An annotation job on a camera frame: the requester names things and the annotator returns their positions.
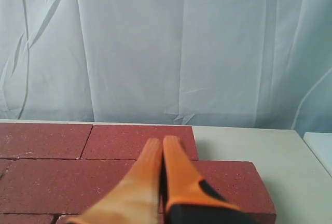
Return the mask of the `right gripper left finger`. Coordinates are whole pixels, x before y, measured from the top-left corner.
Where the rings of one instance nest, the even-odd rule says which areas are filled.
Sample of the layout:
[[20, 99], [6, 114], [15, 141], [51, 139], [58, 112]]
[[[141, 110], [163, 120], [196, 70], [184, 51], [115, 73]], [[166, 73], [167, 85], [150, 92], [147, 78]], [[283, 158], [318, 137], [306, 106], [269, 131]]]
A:
[[161, 168], [161, 141], [150, 138], [116, 187], [67, 223], [159, 223]]

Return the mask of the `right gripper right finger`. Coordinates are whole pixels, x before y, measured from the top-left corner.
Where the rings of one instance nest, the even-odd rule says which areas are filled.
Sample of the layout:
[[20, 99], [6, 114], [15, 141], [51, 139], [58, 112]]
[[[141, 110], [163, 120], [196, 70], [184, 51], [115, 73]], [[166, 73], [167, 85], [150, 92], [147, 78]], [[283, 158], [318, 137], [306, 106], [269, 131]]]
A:
[[166, 223], [244, 223], [239, 207], [221, 197], [198, 172], [177, 136], [163, 139]]

